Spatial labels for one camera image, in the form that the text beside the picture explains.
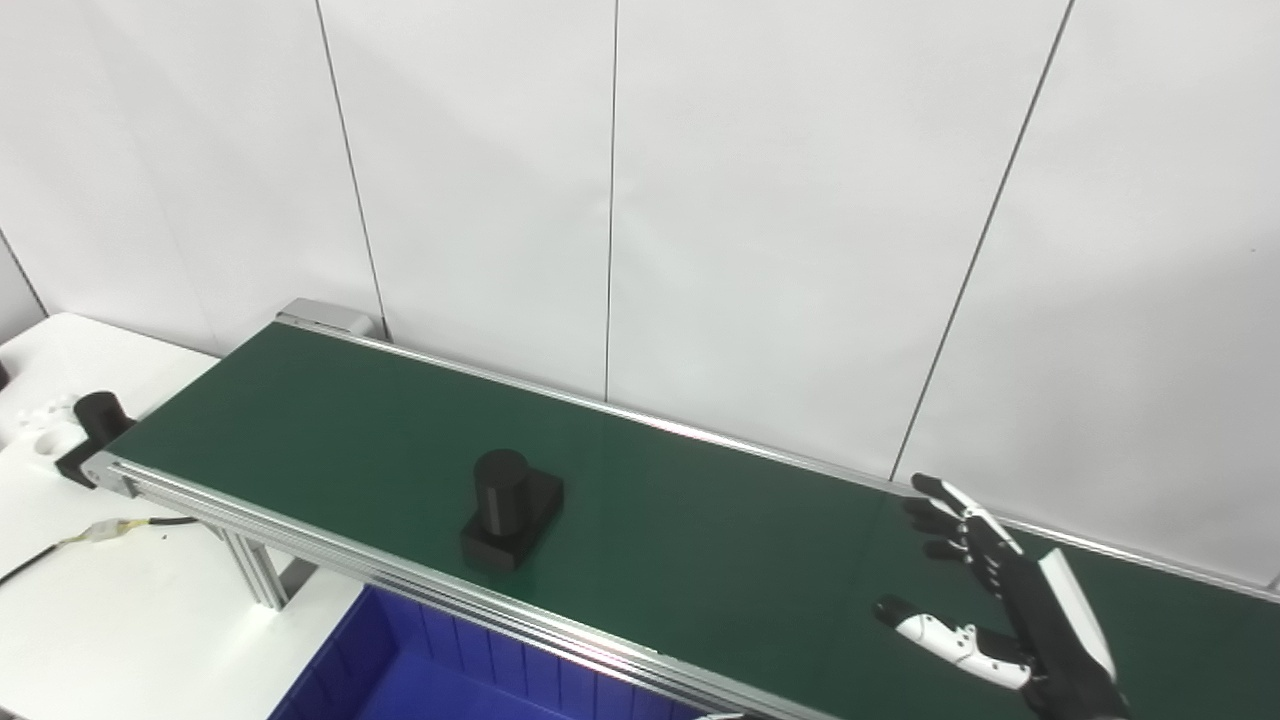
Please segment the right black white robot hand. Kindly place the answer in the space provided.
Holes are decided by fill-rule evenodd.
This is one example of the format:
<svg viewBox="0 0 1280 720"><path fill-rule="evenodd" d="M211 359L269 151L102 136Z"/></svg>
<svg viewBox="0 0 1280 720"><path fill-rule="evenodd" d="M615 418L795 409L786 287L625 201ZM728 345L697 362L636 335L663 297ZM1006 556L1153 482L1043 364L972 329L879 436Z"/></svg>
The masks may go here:
<svg viewBox="0 0 1280 720"><path fill-rule="evenodd" d="M876 618L948 665L1019 693L1039 719L1129 719L1132 711L1100 621L1068 557L1033 559L997 518L938 477L911 477L902 501L931 536L924 553L960 562L1004 607L1012 634L956 623L887 594Z"/></svg>

